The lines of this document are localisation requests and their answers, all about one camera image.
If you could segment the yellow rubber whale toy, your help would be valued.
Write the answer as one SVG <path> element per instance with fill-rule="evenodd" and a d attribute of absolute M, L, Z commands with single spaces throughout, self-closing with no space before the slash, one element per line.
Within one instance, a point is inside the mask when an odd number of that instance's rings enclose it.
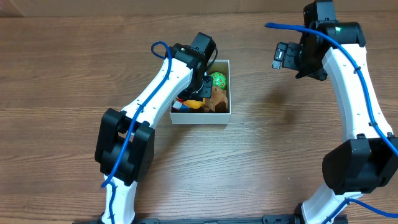
<path fill-rule="evenodd" d="M 187 107 L 197 110 L 197 109 L 201 108 L 203 105 L 205 105 L 205 101 L 206 100 L 203 98 L 201 101 L 187 100 L 187 101 L 184 101 L 183 103 Z"/>

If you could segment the green number ball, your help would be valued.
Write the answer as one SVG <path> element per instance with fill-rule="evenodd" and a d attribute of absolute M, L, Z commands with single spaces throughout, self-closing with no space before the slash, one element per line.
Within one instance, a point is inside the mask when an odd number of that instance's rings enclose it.
<path fill-rule="evenodd" d="M 220 89 L 225 90 L 227 87 L 226 76 L 221 72 L 213 72 L 210 75 L 213 79 L 213 85 L 218 86 Z"/>

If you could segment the brown plush capybara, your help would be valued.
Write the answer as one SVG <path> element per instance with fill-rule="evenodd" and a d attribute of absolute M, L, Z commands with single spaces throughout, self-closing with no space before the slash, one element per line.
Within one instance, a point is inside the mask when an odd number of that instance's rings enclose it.
<path fill-rule="evenodd" d="M 203 110 L 205 113 L 227 113 L 229 110 L 226 91 L 218 86 L 213 86 L 211 97 L 205 99 Z"/>

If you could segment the colourful puzzle cube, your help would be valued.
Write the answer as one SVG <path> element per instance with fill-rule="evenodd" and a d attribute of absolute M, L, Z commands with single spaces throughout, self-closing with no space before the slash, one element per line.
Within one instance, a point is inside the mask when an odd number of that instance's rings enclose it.
<path fill-rule="evenodd" d="M 175 101 L 172 105 L 173 113 L 188 113 L 190 111 L 190 107 L 185 105 L 181 101 Z"/>

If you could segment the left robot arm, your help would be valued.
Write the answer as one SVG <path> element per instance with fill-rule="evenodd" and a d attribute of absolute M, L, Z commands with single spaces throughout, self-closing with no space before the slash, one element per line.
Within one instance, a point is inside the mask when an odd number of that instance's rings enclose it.
<path fill-rule="evenodd" d="M 218 55 L 215 41 L 199 32 L 190 45 L 163 45 L 163 64 L 144 91 L 122 110 L 104 113 L 95 161 L 104 175 L 105 210 L 98 223 L 133 223 L 137 183 L 154 158 L 155 128 L 173 100 L 201 103 L 211 97 L 212 77 L 206 72 Z"/>

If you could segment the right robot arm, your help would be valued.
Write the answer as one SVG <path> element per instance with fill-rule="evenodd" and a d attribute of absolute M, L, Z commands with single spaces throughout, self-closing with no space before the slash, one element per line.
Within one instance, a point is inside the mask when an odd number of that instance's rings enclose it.
<path fill-rule="evenodd" d="M 368 71 L 360 24 L 340 22 L 332 1 L 304 7 L 303 25 L 267 23 L 295 30 L 299 42 L 279 43 L 272 67 L 295 70 L 297 78 L 330 79 L 343 127 L 342 143 L 322 161 L 323 183 L 295 212 L 296 223 L 346 223 L 341 212 L 397 171 L 397 137 L 385 119 Z"/>

